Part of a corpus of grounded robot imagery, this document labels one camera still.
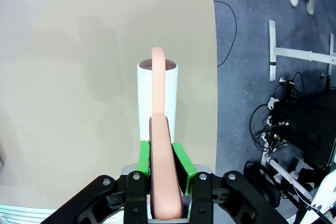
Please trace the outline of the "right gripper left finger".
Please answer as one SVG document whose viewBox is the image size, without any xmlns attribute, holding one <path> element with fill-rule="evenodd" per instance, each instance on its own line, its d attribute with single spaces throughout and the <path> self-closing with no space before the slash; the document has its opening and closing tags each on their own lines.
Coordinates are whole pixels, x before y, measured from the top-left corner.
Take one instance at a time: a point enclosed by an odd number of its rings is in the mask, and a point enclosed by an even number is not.
<svg viewBox="0 0 336 224">
<path fill-rule="evenodd" d="M 103 223 L 124 210 L 124 223 L 148 223 L 150 142 L 140 143 L 135 170 L 115 180 L 100 175 L 48 217 L 49 223 Z"/>
</svg>

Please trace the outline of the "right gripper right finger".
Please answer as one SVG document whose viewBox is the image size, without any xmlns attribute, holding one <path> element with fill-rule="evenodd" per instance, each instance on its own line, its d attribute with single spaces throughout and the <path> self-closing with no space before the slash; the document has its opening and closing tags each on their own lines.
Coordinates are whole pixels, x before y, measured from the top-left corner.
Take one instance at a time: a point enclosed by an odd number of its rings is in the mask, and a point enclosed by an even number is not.
<svg viewBox="0 0 336 224">
<path fill-rule="evenodd" d="M 222 177 L 197 171 L 179 143 L 172 144 L 178 184 L 191 200 L 189 223 L 213 223 L 214 205 L 235 223 L 286 223 L 285 218 L 238 171 Z"/>
</svg>

